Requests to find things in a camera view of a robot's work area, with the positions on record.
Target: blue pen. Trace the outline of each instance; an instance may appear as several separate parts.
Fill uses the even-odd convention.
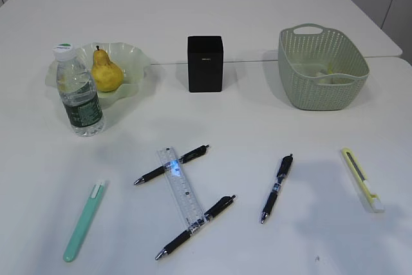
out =
[[[86,202],[83,208],[82,215],[77,222],[76,228],[71,235],[69,244],[64,251],[63,260],[66,262],[72,262],[80,251],[83,241],[88,233],[93,217],[97,211],[98,205],[103,198],[105,181],[99,180]]]

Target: pen tip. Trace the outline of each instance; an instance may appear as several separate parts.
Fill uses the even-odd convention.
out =
[[[264,223],[265,222],[265,220],[266,220],[266,218],[268,217],[268,213],[266,213],[266,212],[262,212],[262,217],[261,217],[261,219],[260,219],[260,223]]]
[[[139,178],[138,180],[136,180],[136,181],[134,182],[134,185],[137,186],[137,185],[140,185],[140,184],[143,184],[143,183],[144,183],[144,179],[143,179],[143,178]]]
[[[162,259],[164,256],[167,256],[167,250],[164,248],[157,254],[155,260]]]

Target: black box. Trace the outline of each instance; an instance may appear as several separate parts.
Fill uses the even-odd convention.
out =
[[[220,36],[188,37],[187,62],[191,93],[221,91],[223,43]]]

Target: green bottle label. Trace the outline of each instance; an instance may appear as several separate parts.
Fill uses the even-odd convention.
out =
[[[80,106],[67,106],[67,115],[69,116],[70,124],[75,127],[83,128],[96,124],[103,117],[102,109],[98,103],[97,94],[93,99],[87,101]]]

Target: woven plastic basket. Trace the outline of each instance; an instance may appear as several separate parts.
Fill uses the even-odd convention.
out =
[[[314,27],[320,33],[298,34]],[[279,74],[290,102],[299,109],[343,109],[357,96],[369,68],[356,46],[342,32],[302,24],[279,36]]]

